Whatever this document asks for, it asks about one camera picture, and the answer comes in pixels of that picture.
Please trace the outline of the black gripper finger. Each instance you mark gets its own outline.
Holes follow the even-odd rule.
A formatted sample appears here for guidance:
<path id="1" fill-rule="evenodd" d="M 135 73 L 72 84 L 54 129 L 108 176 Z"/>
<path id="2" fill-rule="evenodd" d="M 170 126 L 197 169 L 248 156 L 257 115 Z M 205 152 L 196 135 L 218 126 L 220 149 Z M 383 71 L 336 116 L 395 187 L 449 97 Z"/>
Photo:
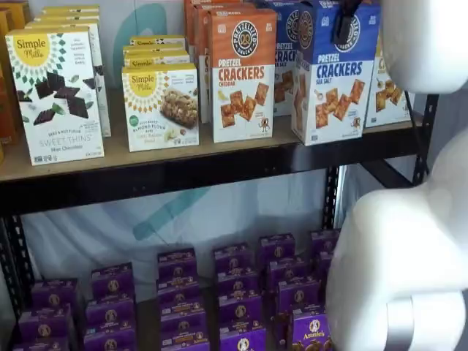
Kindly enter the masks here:
<path id="1" fill-rule="evenodd" d="M 336 34 L 348 34 L 350 31 L 352 17 L 361 4 L 361 0 L 340 1 L 340 11 L 336 20 Z"/>

